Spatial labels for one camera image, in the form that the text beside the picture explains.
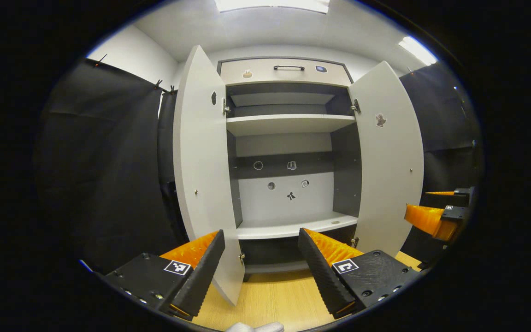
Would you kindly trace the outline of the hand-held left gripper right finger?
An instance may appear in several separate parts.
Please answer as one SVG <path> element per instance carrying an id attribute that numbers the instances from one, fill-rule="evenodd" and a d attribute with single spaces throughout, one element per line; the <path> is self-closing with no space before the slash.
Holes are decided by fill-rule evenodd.
<path id="1" fill-rule="evenodd" d="M 306 228 L 299 230 L 298 248 L 335 319 L 385 302 L 421 277 L 381 250 L 363 253 Z"/>

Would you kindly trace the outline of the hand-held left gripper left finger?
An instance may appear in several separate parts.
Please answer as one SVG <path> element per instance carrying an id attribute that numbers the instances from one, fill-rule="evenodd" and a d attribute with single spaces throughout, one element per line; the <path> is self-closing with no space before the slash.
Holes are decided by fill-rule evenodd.
<path id="1" fill-rule="evenodd" d="M 191 320 L 200 312 L 224 250 L 224 231 L 217 230 L 160 256 L 139 254 L 103 280 L 154 311 Z"/>

